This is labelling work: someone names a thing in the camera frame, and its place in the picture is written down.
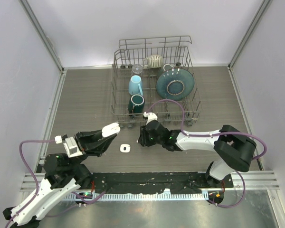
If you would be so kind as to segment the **white oval earbud case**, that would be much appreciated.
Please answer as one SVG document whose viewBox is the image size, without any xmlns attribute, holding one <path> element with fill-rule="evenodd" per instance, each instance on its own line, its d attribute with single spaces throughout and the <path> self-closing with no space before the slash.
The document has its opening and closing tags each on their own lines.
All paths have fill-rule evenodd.
<svg viewBox="0 0 285 228">
<path fill-rule="evenodd" d="M 109 137 L 113 134 L 118 134 L 121 128 L 118 122 L 111 123 L 102 128 L 102 137 Z"/>
</svg>

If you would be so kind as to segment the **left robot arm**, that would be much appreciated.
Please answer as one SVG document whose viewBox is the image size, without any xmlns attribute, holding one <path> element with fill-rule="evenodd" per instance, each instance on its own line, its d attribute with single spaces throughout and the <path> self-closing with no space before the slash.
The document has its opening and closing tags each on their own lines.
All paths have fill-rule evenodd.
<svg viewBox="0 0 285 228">
<path fill-rule="evenodd" d="M 89 156 L 100 157 L 120 132 L 118 123 L 112 123 L 101 130 L 78 132 L 73 137 L 55 136 L 53 141 L 63 144 L 65 153 L 50 154 L 45 158 L 45 176 L 35 180 L 35 190 L 18 206 L 3 211 L 8 228 L 36 228 L 46 214 L 66 195 L 88 189 L 93 181 L 90 170 L 82 163 Z"/>
</svg>

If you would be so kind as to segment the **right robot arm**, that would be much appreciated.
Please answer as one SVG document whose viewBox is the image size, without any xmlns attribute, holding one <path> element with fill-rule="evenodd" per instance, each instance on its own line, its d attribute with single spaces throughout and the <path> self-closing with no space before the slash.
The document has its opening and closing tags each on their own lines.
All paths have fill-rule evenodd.
<svg viewBox="0 0 285 228">
<path fill-rule="evenodd" d="M 182 132 L 169 130 L 156 120 L 140 127 L 137 141 L 143 147 L 156 144 L 174 151 L 202 150 L 215 152 L 217 161 L 210 163 L 205 174 L 209 187 L 217 187 L 222 180 L 234 171 L 247 172 L 253 160 L 256 143 L 231 125 L 220 130 L 206 132 Z"/>
</svg>

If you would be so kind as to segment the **white square charging case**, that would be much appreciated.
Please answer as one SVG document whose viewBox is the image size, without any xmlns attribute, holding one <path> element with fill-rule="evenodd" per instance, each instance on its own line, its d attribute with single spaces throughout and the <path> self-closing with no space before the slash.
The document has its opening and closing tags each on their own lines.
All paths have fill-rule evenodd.
<svg viewBox="0 0 285 228">
<path fill-rule="evenodd" d="M 129 153 L 131 151 L 131 146 L 129 144 L 121 144 L 120 152 Z"/>
</svg>

